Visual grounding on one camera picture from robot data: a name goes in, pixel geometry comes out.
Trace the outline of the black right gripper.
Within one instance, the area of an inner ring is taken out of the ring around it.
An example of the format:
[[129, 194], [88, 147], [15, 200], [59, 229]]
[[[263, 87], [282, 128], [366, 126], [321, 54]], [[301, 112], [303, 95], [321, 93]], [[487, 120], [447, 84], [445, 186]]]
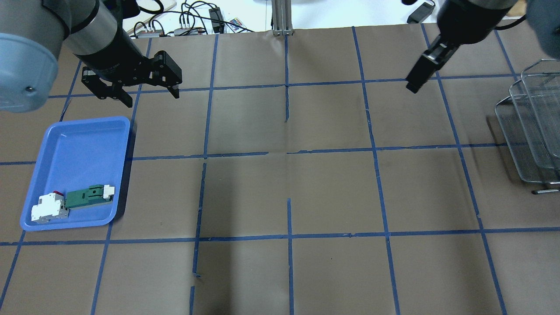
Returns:
[[416, 94], [435, 72], [442, 68], [460, 48], [459, 44], [437, 37], [406, 76], [406, 88]]

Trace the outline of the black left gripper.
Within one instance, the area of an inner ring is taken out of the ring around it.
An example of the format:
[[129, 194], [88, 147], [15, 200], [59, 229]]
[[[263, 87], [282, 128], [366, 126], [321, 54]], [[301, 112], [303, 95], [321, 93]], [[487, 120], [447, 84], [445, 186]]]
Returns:
[[138, 84], [164, 87], [174, 98], [180, 98], [181, 67], [164, 50], [146, 57], [122, 29], [102, 50], [77, 58], [84, 64], [82, 84], [97, 98], [112, 98], [132, 108], [132, 96], [123, 88]]

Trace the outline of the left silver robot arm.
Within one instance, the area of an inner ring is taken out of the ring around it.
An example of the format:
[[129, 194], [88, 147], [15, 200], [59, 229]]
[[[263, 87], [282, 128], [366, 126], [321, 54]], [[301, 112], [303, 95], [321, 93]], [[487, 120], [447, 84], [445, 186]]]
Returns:
[[96, 98], [132, 107], [125, 87], [150, 84], [179, 98], [182, 70], [166, 51], [148, 58], [122, 27], [141, 12], [162, 13], [135, 0], [3, 0], [0, 3], [0, 98], [2, 111], [42, 107], [66, 46], [83, 64], [81, 82]]

